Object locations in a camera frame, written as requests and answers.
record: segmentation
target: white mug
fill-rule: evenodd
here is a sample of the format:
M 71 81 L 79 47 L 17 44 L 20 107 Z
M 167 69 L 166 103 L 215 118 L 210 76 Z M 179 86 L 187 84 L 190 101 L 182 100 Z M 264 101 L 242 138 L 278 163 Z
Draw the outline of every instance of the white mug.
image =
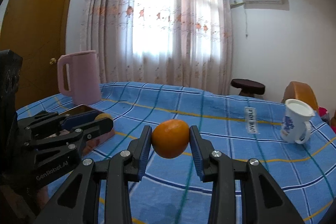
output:
M 311 126 L 309 120 L 314 110 L 310 105 L 296 99 L 285 102 L 286 113 L 282 121 L 280 135 L 288 143 L 304 144 L 310 138 Z

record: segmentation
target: stool seat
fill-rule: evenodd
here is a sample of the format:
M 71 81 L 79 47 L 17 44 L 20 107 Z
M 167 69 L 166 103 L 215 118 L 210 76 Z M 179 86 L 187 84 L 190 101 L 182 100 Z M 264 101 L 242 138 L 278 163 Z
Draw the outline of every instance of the stool seat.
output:
M 265 93 L 265 85 L 248 79 L 232 79 L 231 85 L 246 94 L 263 95 Z

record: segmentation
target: door knob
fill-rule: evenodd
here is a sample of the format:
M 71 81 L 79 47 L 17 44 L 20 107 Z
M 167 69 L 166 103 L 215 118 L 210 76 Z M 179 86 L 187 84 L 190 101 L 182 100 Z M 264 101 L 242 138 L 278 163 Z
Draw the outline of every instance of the door knob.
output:
M 56 58 L 51 58 L 50 61 L 49 61 L 49 64 L 50 65 L 53 65 L 57 62 Z

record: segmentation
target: white wall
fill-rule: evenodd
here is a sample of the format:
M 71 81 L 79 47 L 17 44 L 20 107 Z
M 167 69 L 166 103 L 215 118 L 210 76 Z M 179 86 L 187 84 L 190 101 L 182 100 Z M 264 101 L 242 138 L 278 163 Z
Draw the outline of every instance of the white wall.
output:
M 85 8 L 85 0 L 70 0 L 66 33 L 67 54 L 85 50 L 80 48 L 81 23 Z
M 231 10 L 232 78 L 265 84 L 266 100 L 280 102 L 290 81 L 309 84 L 318 104 L 336 108 L 336 0 L 284 0 Z M 231 94 L 239 90 L 231 88 Z

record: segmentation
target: blue floral pattern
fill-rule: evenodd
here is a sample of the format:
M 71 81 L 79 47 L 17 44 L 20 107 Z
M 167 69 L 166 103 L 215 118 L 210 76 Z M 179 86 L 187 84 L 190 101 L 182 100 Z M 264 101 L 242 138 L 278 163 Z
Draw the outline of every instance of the blue floral pattern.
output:
M 282 128 L 287 133 L 289 133 L 289 131 L 294 128 L 293 121 L 289 116 L 285 116 L 285 118 L 283 119 Z

